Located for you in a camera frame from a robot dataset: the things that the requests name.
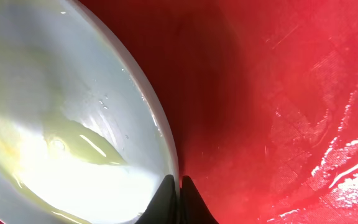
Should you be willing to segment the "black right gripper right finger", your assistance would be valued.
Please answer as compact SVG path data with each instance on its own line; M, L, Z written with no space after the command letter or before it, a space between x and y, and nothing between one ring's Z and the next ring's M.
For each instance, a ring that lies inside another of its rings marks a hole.
M208 210L190 176L183 176L181 197L181 222L183 224L218 224Z

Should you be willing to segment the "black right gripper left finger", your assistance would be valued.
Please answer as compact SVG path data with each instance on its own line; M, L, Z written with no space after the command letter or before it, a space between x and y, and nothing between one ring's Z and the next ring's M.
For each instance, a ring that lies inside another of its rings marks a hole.
M166 175L136 224L176 224L177 193L172 175Z

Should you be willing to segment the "light blue plate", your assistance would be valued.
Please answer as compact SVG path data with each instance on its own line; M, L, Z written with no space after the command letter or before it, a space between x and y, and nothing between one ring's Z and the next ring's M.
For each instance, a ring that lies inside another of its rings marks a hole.
M135 223L175 143L150 82L78 1L0 0L0 223Z

